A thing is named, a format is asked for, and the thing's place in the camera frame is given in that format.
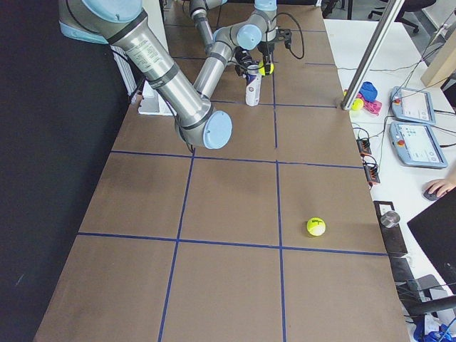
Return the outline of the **person's hand on mouse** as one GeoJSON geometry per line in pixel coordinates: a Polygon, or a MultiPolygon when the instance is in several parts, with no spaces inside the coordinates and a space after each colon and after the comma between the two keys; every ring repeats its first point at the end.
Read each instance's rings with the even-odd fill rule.
{"type": "Polygon", "coordinates": [[[455,188],[455,181],[450,178],[442,178],[429,181],[425,186],[425,191],[440,198],[455,188]]]}

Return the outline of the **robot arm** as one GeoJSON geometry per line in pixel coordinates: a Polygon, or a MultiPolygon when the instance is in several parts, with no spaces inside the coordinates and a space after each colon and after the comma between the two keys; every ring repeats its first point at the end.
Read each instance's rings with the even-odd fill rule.
{"type": "Polygon", "coordinates": [[[247,78],[248,67],[254,65],[249,51],[232,39],[231,32],[225,36],[223,31],[221,39],[217,40],[219,31],[212,31],[207,18],[207,12],[210,9],[223,6],[225,3],[226,1],[191,1],[190,16],[202,38],[206,56],[212,61],[220,61],[223,66],[227,66],[229,63],[233,64],[237,75],[247,78]]]}
{"type": "Polygon", "coordinates": [[[236,48],[268,47],[276,38],[275,1],[255,1],[250,17],[212,32],[207,12],[221,1],[191,1],[190,15],[204,41],[207,57],[195,83],[190,83],[148,25],[141,1],[60,1],[59,24],[64,36],[109,44],[130,60],[175,111],[175,129],[190,145],[220,149],[232,134],[232,120],[215,110],[210,98],[236,48]]]}

